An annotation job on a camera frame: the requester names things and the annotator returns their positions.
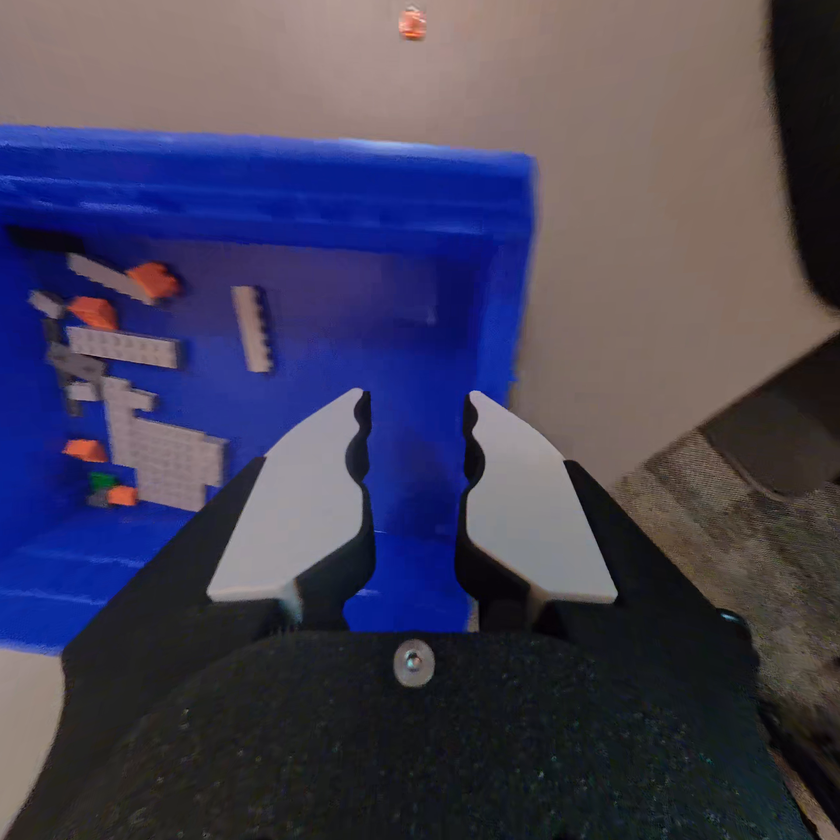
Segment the pile of grey orange bricks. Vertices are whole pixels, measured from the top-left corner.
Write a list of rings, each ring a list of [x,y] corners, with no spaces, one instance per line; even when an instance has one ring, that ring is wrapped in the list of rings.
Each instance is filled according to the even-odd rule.
[[[106,506],[199,511],[258,437],[246,398],[268,392],[272,370],[260,289],[231,285],[223,248],[185,244],[173,256],[129,271],[70,251],[29,258],[45,283],[28,300],[45,318],[47,361],[72,413],[102,405],[108,435],[65,452],[134,473]]]

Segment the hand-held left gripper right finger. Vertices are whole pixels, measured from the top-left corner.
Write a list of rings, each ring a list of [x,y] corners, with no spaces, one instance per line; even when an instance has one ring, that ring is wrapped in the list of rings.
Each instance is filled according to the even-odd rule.
[[[465,398],[456,579],[480,607],[611,605],[617,589],[565,458],[480,391]]]

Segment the blue plastic bin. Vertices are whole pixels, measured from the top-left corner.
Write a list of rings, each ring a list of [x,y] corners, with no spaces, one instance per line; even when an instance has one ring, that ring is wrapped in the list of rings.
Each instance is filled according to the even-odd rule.
[[[458,632],[466,396],[504,403],[532,241],[534,162],[514,153],[362,141],[2,126],[2,648],[57,656],[91,626],[197,608],[266,452],[351,389],[371,394],[374,572],[338,605],[358,632]],[[102,405],[67,405],[47,361],[36,250],[129,271],[225,249],[260,289],[272,370],[257,433],[195,512],[138,500],[131,469],[65,452],[108,442]]]

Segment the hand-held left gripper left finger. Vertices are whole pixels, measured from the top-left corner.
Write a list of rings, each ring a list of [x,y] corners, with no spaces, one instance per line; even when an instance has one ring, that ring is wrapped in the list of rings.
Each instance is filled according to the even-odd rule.
[[[375,570],[371,394],[351,389],[265,454],[206,593],[213,602],[342,605]]]

